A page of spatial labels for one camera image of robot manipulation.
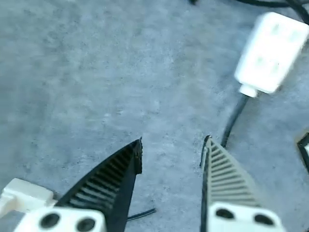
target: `black cable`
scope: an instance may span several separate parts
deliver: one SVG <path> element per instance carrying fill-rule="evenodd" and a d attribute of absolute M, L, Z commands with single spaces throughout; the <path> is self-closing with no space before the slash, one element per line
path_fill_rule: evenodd
<path fill-rule="evenodd" d="M 235 0 L 235 1 L 239 1 L 239 2 L 249 4 L 252 6 L 263 6 L 263 7 L 269 7 L 269 8 L 291 7 L 288 0 L 287 0 L 288 3 L 283 2 L 283 1 L 259 1 L 259 0 Z M 298 4 L 301 6 L 301 5 L 305 5 L 308 3 L 309 3 L 309 0 L 306 0 L 303 2 L 299 2 Z"/>
<path fill-rule="evenodd" d="M 222 141 L 221 141 L 222 147 L 226 147 L 226 143 L 227 143 L 228 137 L 230 136 L 232 128 L 233 128 L 238 116 L 241 114 L 243 108 L 245 107 L 248 99 L 249 99 L 249 96 L 244 95 L 244 94 L 241 95 L 241 98 L 240 98 L 239 102 L 237 103 L 236 108 L 235 108 L 233 114 L 231 115 L 230 119 L 228 120 L 228 123 L 226 125 L 225 130 L 224 130 L 223 138 L 222 138 Z"/>
<path fill-rule="evenodd" d="M 298 0 L 286 0 L 286 2 L 301 17 L 304 23 L 309 25 L 309 14 L 302 4 Z"/>
<path fill-rule="evenodd" d="M 148 216 L 148 215 L 150 215 L 150 214 L 154 214 L 155 212 L 156 212 L 156 208 L 153 208 L 153 209 L 147 210 L 147 211 L 145 211 L 145 212 L 142 212 L 142 213 L 139 213 L 139 214 L 135 214 L 135 215 L 129 216 L 129 217 L 127 218 L 127 221 L 136 220 L 136 219 L 139 219 L 139 218 Z"/>

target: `white power adapter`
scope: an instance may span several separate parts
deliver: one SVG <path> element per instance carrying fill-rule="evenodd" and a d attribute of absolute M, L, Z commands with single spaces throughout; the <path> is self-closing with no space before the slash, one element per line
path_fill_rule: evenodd
<path fill-rule="evenodd" d="M 42 207 L 53 206 L 53 192 L 21 179 L 13 179 L 0 196 L 0 218 L 12 210 L 29 212 Z"/>
<path fill-rule="evenodd" d="M 258 90 L 271 94 L 292 68 L 309 34 L 309 26 L 269 12 L 257 20 L 235 71 L 240 92 L 256 97 Z"/>

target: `black object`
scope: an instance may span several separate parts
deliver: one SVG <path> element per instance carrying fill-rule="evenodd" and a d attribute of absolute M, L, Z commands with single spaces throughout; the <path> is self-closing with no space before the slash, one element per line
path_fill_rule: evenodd
<path fill-rule="evenodd" d="M 205 151 L 206 142 L 210 139 L 211 136 L 207 135 L 204 139 L 204 144 L 202 148 L 202 155 L 201 155 L 201 163 L 200 167 L 202 166 L 202 157 Z M 205 163 L 208 163 L 208 155 L 206 154 Z M 199 228 L 200 232 L 207 232 L 207 210 L 208 210 L 208 199 L 207 199 L 207 181 L 208 181 L 208 170 L 206 165 L 204 166 L 203 171 L 203 186 L 202 186 L 202 202 L 201 202 L 201 225 Z"/>
<path fill-rule="evenodd" d="M 198 1 L 198 0 L 189 0 L 190 1 L 190 3 L 192 4 L 192 5 L 195 5 L 195 3 Z"/>
<path fill-rule="evenodd" d="M 143 218 L 145 216 L 148 216 L 150 214 L 154 214 L 156 212 L 156 208 L 153 208 L 153 209 L 150 209 L 150 210 L 147 210 L 145 212 L 142 212 L 142 213 L 139 213 L 139 214 L 135 214 L 135 215 L 132 215 L 132 216 L 129 216 L 127 218 L 128 221 L 132 221 L 132 220 L 136 220 L 136 219 L 139 219 L 139 218 Z"/>
<path fill-rule="evenodd" d="M 56 204 L 94 209 L 106 219 L 107 231 L 125 230 L 137 174 L 142 171 L 141 139 L 121 148 L 77 182 Z"/>
<path fill-rule="evenodd" d="M 301 159 L 309 173 L 309 154 L 306 150 L 306 146 L 309 145 L 309 132 L 305 133 L 305 135 L 296 143 Z"/>
<path fill-rule="evenodd" d="M 195 4 L 198 0 L 189 0 L 192 4 Z M 269 8 L 283 8 L 283 7 L 291 7 L 288 3 L 283 1 L 259 1 L 259 0 L 235 0 L 245 4 L 253 5 L 253 6 L 263 6 Z M 308 4 L 309 1 L 299 2 L 300 5 Z"/>
<path fill-rule="evenodd" d="M 298 0 L 286 0 L 289 6 L 298 14 L 304 23 L 309 25 L 309 14 Z"/>
<path fill-rule="evenodd" d="M 77 230 L 80 232 L 88 232 L 94 228 L 95 224 L 96 222 L 92 218 L 85 218 L 78 222 Z"/>
<path fill-rule="evenodd" d="M 233 128 L 237 118 L 241 114 L 243 108 L 245 107 L 248 99 L 249 99 L 249 97 L 247 95 L 244 95 L 244 94 L 241 95 L 241 98 L 240 98 L 239 102 L 237 103 L 236 108 L 235 108 L 234 112 L 232 113 L 232 115 L 230 116 L 230 119 L 228 120 L 227 125 L 225 127 L 223 137 L 222 137 L 222 141 L 221 141 L 222 147 L 226 147 L 226 143 L 227 143 L 228 137 L 230 136 L 232 128 Z"/>
<path fill-rule="evenodd" d="M 58 214 L 48 214 L 42 218 L 40 225 L 44 229 L 50 229 L 58 223 L 59 219 Z"/>

